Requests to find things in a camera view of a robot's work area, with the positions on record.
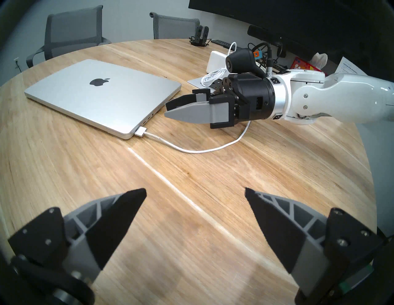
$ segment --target apple logo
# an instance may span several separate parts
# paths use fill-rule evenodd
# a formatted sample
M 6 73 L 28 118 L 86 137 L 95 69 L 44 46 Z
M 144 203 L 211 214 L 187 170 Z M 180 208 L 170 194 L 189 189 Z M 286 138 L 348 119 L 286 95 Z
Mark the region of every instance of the apple logo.
M 96 79 L 92 80 L 89 84 L 93 85 L 93 86 L 102 86 L 104 83 L 108 82 L 108 79 L 110 79 L 110 78 L 106 78 L 106 79 L 96 78 Z

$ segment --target white cable on table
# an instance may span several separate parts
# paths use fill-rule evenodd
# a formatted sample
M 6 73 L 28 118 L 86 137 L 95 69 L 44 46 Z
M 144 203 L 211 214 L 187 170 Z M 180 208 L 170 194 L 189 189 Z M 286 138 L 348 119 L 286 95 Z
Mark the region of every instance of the white cable on table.
M 183 148 L 181 148 L 181 147 L 178 147 L 178 146 L 176 146 L 176 145 L 174 145 L 174 144 L 168 142 L 167 140 L 164 140 L 163 138 L 158 137 L 157 135 L 154 135 L 154 134 L 149 133 L 149 132 L 146 132 L 146 131 L 142 131 L 142 132 L 141 132 L 141 131 L 137 130 L 137 131 L 136 131 L 136 135 L 139 136 L 139 137 L 142 137 L 143 135 L 147 135 L 147 136 L 149 136 L 149 137 L 152 137 L 152 138 L 154 138 L 154 139 L 156 139 L 156 140 L 159 140 L 159 141 L 161 141 L 161 142 L 167 144 L 168 146 L 170 146 L 170 147 L 172 147 L 172 148 L 175 148 L 176 150 L 179 150 L 179 151 L 184 152 L 184 153 L 206 153 L 206 152 L 214 152 L 215 150 L 219 150 L 219 149 L 222 149 L 222 148 L 224 148 L 224 147 L 230 146 L 230 145 L 232 145 L 232 144 L 234 144 L 234 143 L 237 143 L 239 140 L 241 140 L 241 138 L 243 137 L 243 135 L 244 135 L 245 132 L 247 131 L 249 125 L 250 125 L 250 121 L 247 123 L 245 129 L 243 130 L 243 132 L 241 133 L 241 135 L 240 135 L 236 140 L 234 140 L 234 141 L 232 141 L 232 142 L 230 142 L 230 143 L 227 143 L 227 144 L 225 144 L 225 145 L 222 145 L 222 146 L 220 146 L 220 147 L 211 148 L 211 149 L 206 149 L 206 150 L 187 150 L 187 149 L 183 149 Z
M 234 41 L 234 42 L 230 45 L 229 51 L 227 52 L 227 56 L 230 55 L 230 51 L 231 51 L 231 48 L 232 48 L 233 45 L 235 45 L 235 47 L 234 47 L 234 52 L 237 50 L 237 43 Z M 213 72 L 211 72 L 211 73 L 208 73 L 207 75 L 205 75 L 205 76 L 203 76 L 203 77 L 201 78 L 201 84 L 202 84 L 204 87 L 209 87 L 209 86 L 212 85 L 212 83 L 213 83 L 215 80 L 217 80 L 218 78 L 222 79 L 222 78 L 223 78 L 223 75 L 224 75 L 226 72 L 228 72 L 228 70 L 227 70 L 227 68 L 225 67 L 225 68 L 220 68 L 220 69 L 218 69 L 218 70 L 216 70 L 216 71 L 213 71 Z

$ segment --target remote control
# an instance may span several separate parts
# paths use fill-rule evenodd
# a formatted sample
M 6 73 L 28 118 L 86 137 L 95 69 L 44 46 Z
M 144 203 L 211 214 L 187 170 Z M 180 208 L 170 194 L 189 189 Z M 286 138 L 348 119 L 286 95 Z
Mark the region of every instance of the remote control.
M 221 41 L 221 40 L 211 40 L 211 42 L 216 43 L 216 44 L 218 44 L 218 45 L 220 45 L 220 46 L 222 46 L 222 47 L 224 47 L 226 49 L 229 49 L 230 46 L 231 46 L 231 43 L 226 43 L 226 42 Z M 234 51 L 234 50 L 235 50 L 235 46 L 232 46 L 231 51 Z

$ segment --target coiled white cable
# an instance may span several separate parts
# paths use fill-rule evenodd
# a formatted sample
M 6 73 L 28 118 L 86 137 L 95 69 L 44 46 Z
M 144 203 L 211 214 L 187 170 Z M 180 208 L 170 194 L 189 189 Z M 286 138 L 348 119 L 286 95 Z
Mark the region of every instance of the coiled white cable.
M 231 48 L 232 48 L 233 45 L 235 45 L 235 47 L 234 47 L 234 52 L 237 50 L 237 43 L 234 41 L 234 42 L 230 45 L 229 51 L 227 52 L 227 56 L 230 55 L 230 51 L 231 51 Z M 227 70 L 227 68 L 224 67 L 224 68 L 220 68 L 220 69 L 218 69 L 218 70 L 216 70 L 216 71 L 213 71 L 213 72 L 211 72 L 211 73 L 208 73 L 206 76 L 203 76 L 203 77 L 201 78 L 201 84 L 202 84 L 204 87 L 209 87 L 210 85 L 212 85 L 212 83 L 213 83 L 215 80 L 217 80 L 218 78 L 222 79 L 223 76 L 224 76 L 224 74 L 225 74 L 225 73 L 228 73 L 228 72 L 229 72 L 229 71 Z

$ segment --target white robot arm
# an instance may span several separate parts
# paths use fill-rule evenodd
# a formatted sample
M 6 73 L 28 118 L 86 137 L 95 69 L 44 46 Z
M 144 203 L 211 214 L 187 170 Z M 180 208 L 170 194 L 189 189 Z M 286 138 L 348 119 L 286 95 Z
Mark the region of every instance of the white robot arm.
M 382 79 L 335 73 L 289 70 L 275 75 L 275 95 L 285 92 L 283 117 L 295 124 L 311 124 L 319 116 L 341 122 L 367 123 L 394 120 L 394 84 Z
M 272 75 L 269 67 L 265 74 L 249 49 L 229 55 L 226 65 L 231 74 L 213 95 L 209 89 L 193 90 L 166 103 L 164 115 L 211 128 L 261 119 L 307 125 L 320 116 L 354 123 L 394 120 L 394 83 L 389 81 L 345 73 L 325 77 L 311 70 Z

